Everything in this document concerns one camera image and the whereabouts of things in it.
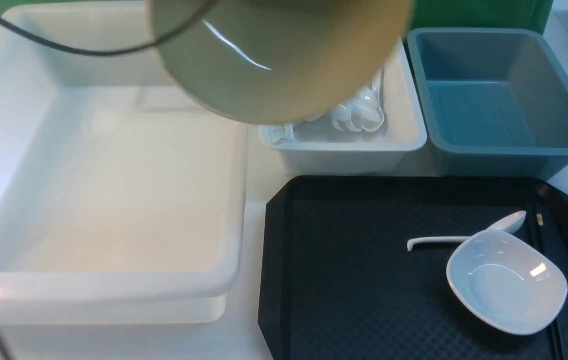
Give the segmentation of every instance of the table surface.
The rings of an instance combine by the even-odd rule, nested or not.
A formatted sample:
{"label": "table surface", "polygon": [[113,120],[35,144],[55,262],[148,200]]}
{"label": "table surface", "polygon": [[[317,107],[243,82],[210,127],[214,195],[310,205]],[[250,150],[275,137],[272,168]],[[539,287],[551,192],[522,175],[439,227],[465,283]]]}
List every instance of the table surface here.
{"label": "table surface", "polygon": [[[568,0],[556,0],[544,34],[568,73]],[[427,149],[408,155],[398,175],[432,175]],[[9,326],[3,332],[18,360],[269,360],[257,326],[265,203],[289,179],[276,152],[249,133],[242,262],[219,321],[198,325]],[[549,181],[568,193],[568,167]]]}

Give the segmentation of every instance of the green box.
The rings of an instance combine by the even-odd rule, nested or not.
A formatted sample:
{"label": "green box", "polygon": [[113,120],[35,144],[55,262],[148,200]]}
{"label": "green box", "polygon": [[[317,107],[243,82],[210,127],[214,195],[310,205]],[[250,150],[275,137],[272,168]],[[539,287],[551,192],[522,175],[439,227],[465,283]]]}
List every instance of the green box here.
{"label": "green box", "polygon": [[517,28],[543,34],[553,0],[415,0],[410,29]]}

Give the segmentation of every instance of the textured tray surface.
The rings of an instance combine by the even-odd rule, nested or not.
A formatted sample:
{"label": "textured tray surface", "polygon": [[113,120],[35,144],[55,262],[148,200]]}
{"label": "textured tray surface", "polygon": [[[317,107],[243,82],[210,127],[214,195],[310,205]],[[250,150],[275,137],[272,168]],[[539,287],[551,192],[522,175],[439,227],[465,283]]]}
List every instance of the textured tray surface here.
{"label": "textured tray surface", "polygon": [[[530,201],[535,196],[517,204],[467,184],[445,191],[402,181],[311,184],[287,198],[291,359],[568,360],[568,299],[557,320],[561,345],[551,328],[509,335],[474,317],[450,290],[454,244],[406,252],[409,238],[471,235],[524,209],[528,222],[515,235],[541,248],[568,280],[565,246],[549,210]],[[462,189],[464,196],[452,195]],[[535,213],[544,217],[539,230]]]}

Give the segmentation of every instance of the olive green lamp shade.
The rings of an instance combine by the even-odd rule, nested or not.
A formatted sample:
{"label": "olive green lamp shade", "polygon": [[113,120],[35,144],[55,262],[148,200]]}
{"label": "olive green lamp shade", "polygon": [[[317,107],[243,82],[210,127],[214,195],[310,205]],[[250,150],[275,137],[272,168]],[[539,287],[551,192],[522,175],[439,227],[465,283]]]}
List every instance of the olive green lamp shade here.
{"label": "olive green lamp shade", "polygon": [[[154,36],[205,0],[150,0]],[[409,0],[220,0],[158,48],[198,103],[230,119],[287,123],[321,113],[368,83],[405,30]]]}

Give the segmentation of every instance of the spoon handle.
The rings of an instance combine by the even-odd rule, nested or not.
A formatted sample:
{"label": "spoon handle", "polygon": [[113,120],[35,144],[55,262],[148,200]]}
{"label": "spoon handle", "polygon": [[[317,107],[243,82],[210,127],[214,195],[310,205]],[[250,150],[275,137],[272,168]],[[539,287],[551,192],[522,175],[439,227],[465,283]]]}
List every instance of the spoon handle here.
{"label": "spoon handle", "polygon": [[415,237],[410,239],[406,244],[408,251],[412,250],[414,244],[421,243],[463,243],[468,239],[468,236],[430,236],[430,237]]}

